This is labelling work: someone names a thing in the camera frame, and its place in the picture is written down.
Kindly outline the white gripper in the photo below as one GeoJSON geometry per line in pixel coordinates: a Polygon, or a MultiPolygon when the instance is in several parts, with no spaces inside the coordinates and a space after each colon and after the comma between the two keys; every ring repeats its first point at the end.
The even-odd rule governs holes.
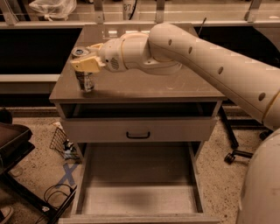
{"type": "Polygon", "coordinates": [[[99,52],[100,57],[89,56],[72,59],[71,66],[77,72],[99,73],[103,67],[110,72],[124,72],[127,70],[123,60],[123,38],[112,38],[106,43],[90,45],[87,49],[91,53],[99,52]]]}

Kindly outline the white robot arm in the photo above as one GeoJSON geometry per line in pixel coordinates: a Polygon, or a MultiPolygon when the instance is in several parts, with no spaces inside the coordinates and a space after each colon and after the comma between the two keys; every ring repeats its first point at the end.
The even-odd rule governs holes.
{"type": "Polygon", "coordinates": [[[126,33],[86,48],[71,61],[77,72],[139,69],[172,74],[182,66],[221,91],[273,132],[251,158],[241,189],[236,224],[280,224],[280,69],[215,45],[173,24],[145,34],[126,33]]]}

